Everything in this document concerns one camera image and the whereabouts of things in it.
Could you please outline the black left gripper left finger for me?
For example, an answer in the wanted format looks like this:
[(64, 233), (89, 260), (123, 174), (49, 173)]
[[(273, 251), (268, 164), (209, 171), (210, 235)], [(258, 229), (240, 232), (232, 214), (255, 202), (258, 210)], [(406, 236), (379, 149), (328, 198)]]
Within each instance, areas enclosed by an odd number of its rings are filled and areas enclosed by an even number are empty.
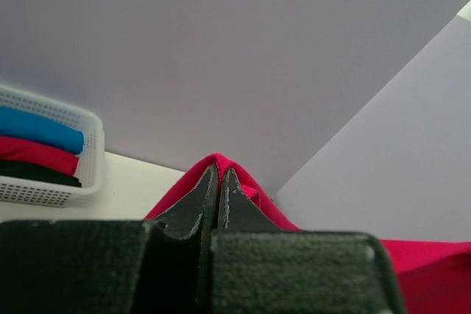
[(1, 224), (3, 313), (201, 313), (218, 169), (148, 221)]

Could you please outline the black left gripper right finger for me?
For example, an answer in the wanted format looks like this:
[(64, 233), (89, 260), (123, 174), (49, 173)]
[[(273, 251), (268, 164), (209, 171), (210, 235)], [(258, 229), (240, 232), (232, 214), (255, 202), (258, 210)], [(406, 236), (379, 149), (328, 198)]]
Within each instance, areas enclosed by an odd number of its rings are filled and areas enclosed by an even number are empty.
[(211, 235), (213, 313), (404, 313), (392, 262), (358, 232), (286, 231), (243, 191), (222, 180)]

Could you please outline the red t shirt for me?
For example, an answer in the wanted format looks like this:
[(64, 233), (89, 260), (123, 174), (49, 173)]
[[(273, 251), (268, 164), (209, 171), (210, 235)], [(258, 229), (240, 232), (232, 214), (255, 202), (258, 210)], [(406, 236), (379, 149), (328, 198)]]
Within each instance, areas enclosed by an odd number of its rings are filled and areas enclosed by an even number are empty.
[[(217, 164), (219, 181), (235, 170), (242, 190), (261, 212), (283, 230), (299, 231), (257, 181), (238, 163), (210, 154), (191, 167), (145, 216), (157, 218), (184, 197), (205, 169)], [(470, 312), (470, 243), (382, 240), (392, 258), (409, 313)]]
[(72, 176), (79, 164), (75, 154), (30, 140), (1, 136), (1, 159), (33, 163)]

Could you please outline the white perforated plastic basket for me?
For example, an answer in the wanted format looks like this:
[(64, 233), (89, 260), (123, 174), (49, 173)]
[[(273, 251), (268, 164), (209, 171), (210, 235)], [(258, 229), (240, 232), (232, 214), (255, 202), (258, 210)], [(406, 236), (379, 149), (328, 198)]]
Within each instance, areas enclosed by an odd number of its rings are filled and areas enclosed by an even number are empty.
[(50, 118), (80, 131), (85, 139), (74, 175), (82, 183), (80, 188), (2, 176), (2, 201), (64, 207), (74, 199), (100, 190), (104, 175), (105, 134), (102, 120), (97, 115), (6, 84), (1, 85), (1, 106)]

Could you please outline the rolled black t shirt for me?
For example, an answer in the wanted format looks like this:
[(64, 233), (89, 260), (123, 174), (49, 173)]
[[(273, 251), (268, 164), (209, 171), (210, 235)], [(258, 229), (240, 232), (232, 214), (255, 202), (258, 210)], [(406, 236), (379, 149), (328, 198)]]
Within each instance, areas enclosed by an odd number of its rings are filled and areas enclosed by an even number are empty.
[(1, 175), (56, 185), (82, 187), (82, 183), (75, 176), (70, 176), (42, 165), (22, 161), (1, 160)]

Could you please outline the rolled red t shirt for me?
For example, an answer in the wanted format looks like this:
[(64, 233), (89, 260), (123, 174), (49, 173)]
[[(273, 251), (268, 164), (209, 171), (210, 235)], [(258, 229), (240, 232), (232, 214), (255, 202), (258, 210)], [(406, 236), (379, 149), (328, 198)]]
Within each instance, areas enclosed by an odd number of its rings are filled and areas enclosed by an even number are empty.
[(79, 164), (75, 154), (30, 140), (1, 136), (1, 159), (33, 163), (72, 176)]

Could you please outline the rolled blue t shirt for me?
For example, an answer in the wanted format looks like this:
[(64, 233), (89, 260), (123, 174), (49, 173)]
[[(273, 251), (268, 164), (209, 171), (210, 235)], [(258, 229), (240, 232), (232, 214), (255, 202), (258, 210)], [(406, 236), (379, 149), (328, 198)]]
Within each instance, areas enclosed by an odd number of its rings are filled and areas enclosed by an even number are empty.
[(81, 154), (85, 142), (78, 130), (10, 107), (1, 107), (1, 135), (42, 143), (72, 154)]

